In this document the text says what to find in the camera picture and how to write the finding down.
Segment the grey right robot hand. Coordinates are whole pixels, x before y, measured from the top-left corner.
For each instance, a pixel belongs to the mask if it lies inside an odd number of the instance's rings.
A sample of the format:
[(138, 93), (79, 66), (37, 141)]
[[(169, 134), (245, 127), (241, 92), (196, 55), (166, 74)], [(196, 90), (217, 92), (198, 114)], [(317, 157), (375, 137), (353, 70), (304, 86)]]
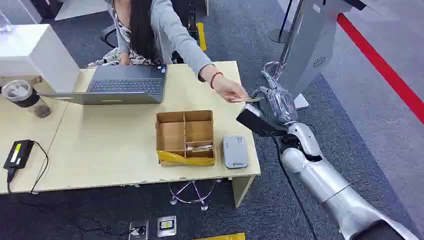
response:
[(268, 82), (268, 87), (260, 86), (250, 94), (261, 117), (268, 123), (285, 126), (298, 119), (294, 98), (278, 81), (265, 70), (261, 74)]

